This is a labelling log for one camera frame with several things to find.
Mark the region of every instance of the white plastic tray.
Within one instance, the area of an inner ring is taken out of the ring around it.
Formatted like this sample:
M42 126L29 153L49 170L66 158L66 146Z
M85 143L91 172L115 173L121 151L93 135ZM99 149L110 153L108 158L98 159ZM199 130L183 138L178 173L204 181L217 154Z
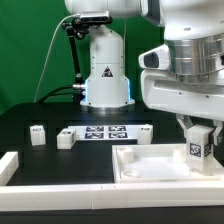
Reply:
M205 175L189 169L185 163L185 152L185 144L113 146L115 182L221 181L224 168L215 159L210 175Z

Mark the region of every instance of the black tabletop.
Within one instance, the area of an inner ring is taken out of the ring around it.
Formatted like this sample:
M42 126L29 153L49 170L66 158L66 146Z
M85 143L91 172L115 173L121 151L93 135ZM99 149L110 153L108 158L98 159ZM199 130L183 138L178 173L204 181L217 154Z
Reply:
M211 121L193 119L211 125ZM82 112L72 103L20 104L0 116L0 155L18 151L20 167L8 186L114 183L112 145L136 140L77 141L71 150L57 149L57 134L68 126L152 124L153 143L184 143L175 114L147 109L137 102L132 112L99 115ZM29 128L43 125L46 145L32 146ZM215 156L222 161L222 150ZM214 223L224 207L141 208L83 211L1 212L1 223Z

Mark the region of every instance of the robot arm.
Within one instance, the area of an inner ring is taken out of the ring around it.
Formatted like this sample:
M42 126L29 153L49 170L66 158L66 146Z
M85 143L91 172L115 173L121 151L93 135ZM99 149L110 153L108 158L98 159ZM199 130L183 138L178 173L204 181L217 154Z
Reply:
M86 34L90 37L91 71L85 81L81 109L98 113L132 110L135 101L130 97L129 80L124 74L123 39L105 24L109 17L140 14L139 0L65 0L65 5L70 14L78 15L72 22L75 36L80 40Z
M139 57L143 100L149 108L177 114L187 139L187 164L205 171L212 145L222 139L224 1L141 0L141 8L150 22L165 26L164 45ZM188 116L214 120L217 127L193 126Z
M70 14L109 11L112 17L130 17L140 14L139 0L65 0Z

